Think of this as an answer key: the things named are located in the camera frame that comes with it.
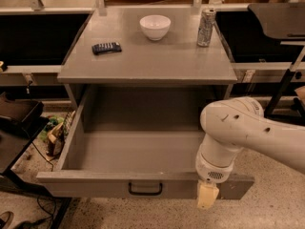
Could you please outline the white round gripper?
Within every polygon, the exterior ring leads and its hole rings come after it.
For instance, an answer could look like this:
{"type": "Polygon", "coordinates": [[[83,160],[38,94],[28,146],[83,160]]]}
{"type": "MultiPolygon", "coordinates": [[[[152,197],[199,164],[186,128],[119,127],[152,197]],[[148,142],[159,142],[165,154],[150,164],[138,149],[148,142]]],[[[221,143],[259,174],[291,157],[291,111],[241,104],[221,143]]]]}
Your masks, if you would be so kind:
{"type": "Polygon", "coordinates": [[[197,154],[195,169],[202,179],[197,184],[197,207],[199,209],[210,209],[214,205],[219,193],[216,183],[225,182],[233,167],[232,163],[227,167],[217,167],[209,163],[201,153],[197,154]]]}

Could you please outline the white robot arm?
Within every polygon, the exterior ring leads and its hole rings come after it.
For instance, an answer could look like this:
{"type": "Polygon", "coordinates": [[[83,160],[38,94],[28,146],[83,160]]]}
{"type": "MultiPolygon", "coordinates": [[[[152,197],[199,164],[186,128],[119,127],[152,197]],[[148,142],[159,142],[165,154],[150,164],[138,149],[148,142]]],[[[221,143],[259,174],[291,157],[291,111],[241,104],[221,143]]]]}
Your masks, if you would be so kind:
{"type": "Polygon", "coordinates": [[[205,133],[195,159],[200,209],[214,205],[219,194],[216,185],[229,178],[234,160],[244,148],[305,173],[305,128],[266,118],[252,97],[208,104],[200,114],[200,124],[205,133]]]}

